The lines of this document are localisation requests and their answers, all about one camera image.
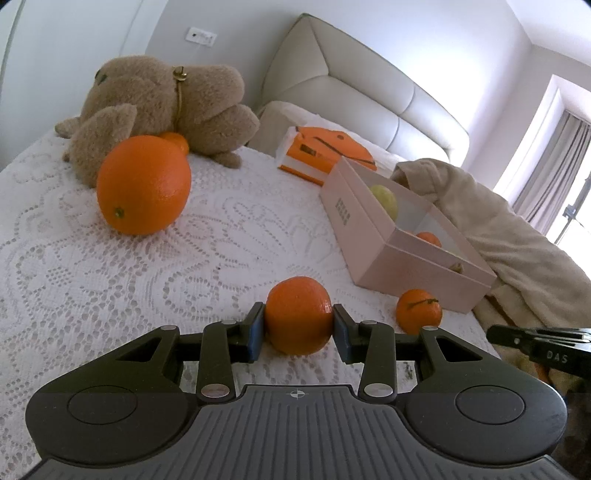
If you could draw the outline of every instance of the bed sheet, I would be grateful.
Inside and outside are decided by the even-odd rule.
[[[166,324],[181,333],[242,319],[271,287],[294,275],[319,280],[356,320],[395,326],[396,298],[353,285],[319,187],[242,148],[228,170],[190,157],[183,214],[151,236],[119,235],[96,193],[61,160],[68,140],[49,133],[0,173],[0,478],[20,478],[39,460],[24,412],[45,383]],[[473,315],[445,312],[442,326],[494,353]],[[196,364],[181,386],[191,391]],[[343,365],[331,341],[308,357],[265,345],[253,365],[235,365],[238,388],[259,384],[358,385],[361,365]],[[399,362],[399,390],[415,384]]]

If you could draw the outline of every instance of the cream headboard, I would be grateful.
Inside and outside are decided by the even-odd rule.
[[[394,65],[332,25],[302,15],[273,59],[262,104],[293,103],[408,160],[461,165],[469,138]]]

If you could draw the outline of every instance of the curtain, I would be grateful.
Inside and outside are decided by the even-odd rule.
[[[513,210],[545,235],[560,214],[591,141],[591,125],[565,111]]]

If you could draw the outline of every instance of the pillow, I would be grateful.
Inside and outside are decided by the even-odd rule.
[[[392,176],[396,163],[406,161],[399,155],[390,153],[358,134],[346,128],[311,113],[292,103],[273,101],[265,105],[259,112],[261,126],[253,139],[248,143],[249,148],[276,157],[277,149],[282,144],[289,127],[322,127],[329,130],[347,133],[353,140],[363,145],[374,158],[377,172],[387,178]]]

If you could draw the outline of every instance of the wall outlet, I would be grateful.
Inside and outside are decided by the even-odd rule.
[[[216,41],[217,34],[201,30],[201,28],[191,27],[187,32],[185,40],[205,45],[206,47],[213,47],[213,43]]]

